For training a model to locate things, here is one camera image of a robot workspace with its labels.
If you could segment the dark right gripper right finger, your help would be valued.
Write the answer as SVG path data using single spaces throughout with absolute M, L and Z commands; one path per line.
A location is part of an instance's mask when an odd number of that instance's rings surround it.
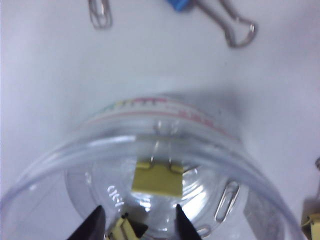
M 180 240 L 200 240 L 200 236 L 191 221 L 185 215 L 180 204 L 175 207 L 175 225 Z

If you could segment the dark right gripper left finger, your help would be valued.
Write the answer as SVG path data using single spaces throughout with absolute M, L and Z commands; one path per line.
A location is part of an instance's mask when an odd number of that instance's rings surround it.
M 67 238 L 68 240 L 103 240 L 105 238 L 106 213 L 98 205 Z

